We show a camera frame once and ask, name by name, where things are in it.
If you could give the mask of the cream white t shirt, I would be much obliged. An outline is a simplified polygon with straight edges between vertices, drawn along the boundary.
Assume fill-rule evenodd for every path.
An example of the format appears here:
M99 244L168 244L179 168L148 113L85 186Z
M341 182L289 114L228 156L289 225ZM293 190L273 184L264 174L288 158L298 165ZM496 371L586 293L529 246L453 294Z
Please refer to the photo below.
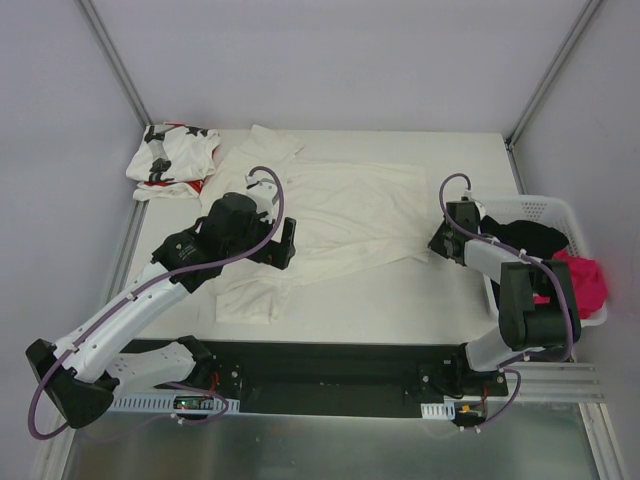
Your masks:
M406 164L341 163L300 156L301 140L253 126L229 151L200 194L202 210L241 192L258 165L274 170L285 212L297 222L296 254L285 270L243 260L206 283L219 323L270 324L291 291L422 252L430 231L427 175Z

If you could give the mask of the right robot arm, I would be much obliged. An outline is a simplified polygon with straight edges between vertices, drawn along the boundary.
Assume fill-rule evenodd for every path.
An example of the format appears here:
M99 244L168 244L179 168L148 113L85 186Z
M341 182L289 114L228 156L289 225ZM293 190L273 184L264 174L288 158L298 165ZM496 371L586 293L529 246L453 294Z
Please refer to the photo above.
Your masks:
M443 222L429 249L500 287L498 326L464 346L466 360L450 369L452 387L469 395L484 385L485 372L527 358L567 360L581 323L566 263L544 262L481 235L480 214L470 199L440 207Z

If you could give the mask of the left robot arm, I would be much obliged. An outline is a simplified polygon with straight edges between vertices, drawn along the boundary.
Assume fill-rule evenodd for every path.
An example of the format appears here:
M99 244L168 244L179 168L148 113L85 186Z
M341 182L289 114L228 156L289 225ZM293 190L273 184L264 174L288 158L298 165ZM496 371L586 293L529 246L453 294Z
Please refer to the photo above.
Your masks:
M31 434L43 436L35 427L41 395L66 426L80 429L130 393L160 385L209 391L215 361L194 336L137 354L124 353L124 347L232 262L287 268L295 254L295 226L284 214L282 194L229 192L192 226L168 236L141 273L91 319L54 342L34 341L26 350L38 381L28 413Z

